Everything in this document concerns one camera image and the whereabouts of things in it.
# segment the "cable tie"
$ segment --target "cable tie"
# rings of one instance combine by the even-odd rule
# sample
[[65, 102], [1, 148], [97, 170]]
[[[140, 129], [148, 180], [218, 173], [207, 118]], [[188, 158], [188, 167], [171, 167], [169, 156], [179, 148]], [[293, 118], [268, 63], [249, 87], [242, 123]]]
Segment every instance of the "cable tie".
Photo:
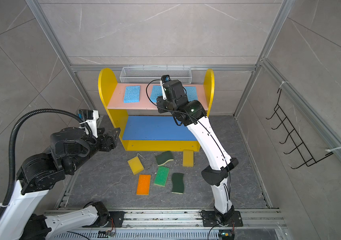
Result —
[[335, 147], [335, 148], [332, 148], [332, 149], [325, 149], [325, 151], [332, 152], [332, 151], [337, 150], [337, 149], [341, 149], [341, 147]]
[[2, 202], [0, 203], [0, 207], [8, 207], [8, 206], [9, 206], [9, 204], [4, 206], [4, 205], [2, 204]]
[[280, 84], [280, 87], [278, 87], [278, 88], [281, 88], [281, 86], [282, 86], [284, 83], [288, 83], [288, 82], [282, 81], [281, 84]]

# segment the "yellow sponge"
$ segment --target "yellow sponge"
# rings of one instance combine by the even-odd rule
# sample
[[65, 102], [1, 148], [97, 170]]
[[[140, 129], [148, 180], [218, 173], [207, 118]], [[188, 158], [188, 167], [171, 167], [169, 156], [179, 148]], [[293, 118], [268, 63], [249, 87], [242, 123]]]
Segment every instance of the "yellow sponge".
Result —
[[184, 150], [183, 158], [182, 158], [183, 167], [192, 167], [193, 166], [193, 150]]
[[132, 169], [133, 175], [136, 175], [139, 172], [141, 172], [142, 170], [144, 170], [144, 167], [141, 164], [139, 157], [137, 157], [137, 156], [132, 158], [131, 160], [129, 160], [128, 164]]

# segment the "orange sponge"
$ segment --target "orange sponge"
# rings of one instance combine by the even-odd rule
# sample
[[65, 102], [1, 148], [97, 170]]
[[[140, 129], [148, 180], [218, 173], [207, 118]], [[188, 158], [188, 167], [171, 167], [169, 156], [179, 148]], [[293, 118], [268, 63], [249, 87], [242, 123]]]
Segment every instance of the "orange sponge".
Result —
[[137, 195], [149, 195], [149, 185], [151, 183], [150, 175], [139, 175], [139, 184], [137, 185]]

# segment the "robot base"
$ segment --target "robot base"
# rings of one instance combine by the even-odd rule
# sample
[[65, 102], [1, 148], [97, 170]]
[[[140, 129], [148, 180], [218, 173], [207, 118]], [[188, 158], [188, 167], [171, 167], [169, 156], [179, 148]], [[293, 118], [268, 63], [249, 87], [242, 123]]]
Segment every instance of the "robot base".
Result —
[[204, 210], [201, 212], [201, 216], [202, 216], [202, 222], [203, 222], [204, 227], [215, 226], [216, 224], [219, 223], [219, 221], [217, 219], [221, 219], [220, 222], [222, 223], [221, 224], [222, 226], [225, 226], [228, 224], [230, 226], [232, 224], [232, 221], [233, 221], [235, 227], [244, 226], [240, 212], [235, 211], [233, 206], [228, 211], [228, 213], [226, 213], [226, 216], [222, 215], [218, 211], [204, 211]]

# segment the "blue sponge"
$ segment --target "blue sponge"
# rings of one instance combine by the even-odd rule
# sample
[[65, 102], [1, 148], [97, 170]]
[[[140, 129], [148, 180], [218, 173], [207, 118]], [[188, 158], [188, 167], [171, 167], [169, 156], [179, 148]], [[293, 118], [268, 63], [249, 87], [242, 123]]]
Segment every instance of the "blue sponge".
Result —
[[[198, 100], [197, 98], [197, 89], [196, 87], [184, 87], [187, 91], [188, 101]], [[157, 101], [158, 96], [162, 96], [163, 92], [161, 91], [161, 86], [154, 85], [151, 93], [151, 100], [152, 102]]]
[[193, 100], [197, 99], [197, 90], [196, 87], [185, 87], [185, 90], [187, 91], [188, 101], [191, 102]]
[[140, 101], [140, 86], [125, 87], [124, 103], [138, 103]]
[[161, 86], [153, 85], [152, 93], [151, 93], [151, 97], [150, 97], [152, 102], [156, 103], [157, 102], [157, 97], [158, 96], [162, 96], [162, 95], [163, 95], [163, 91], [161, 90]]

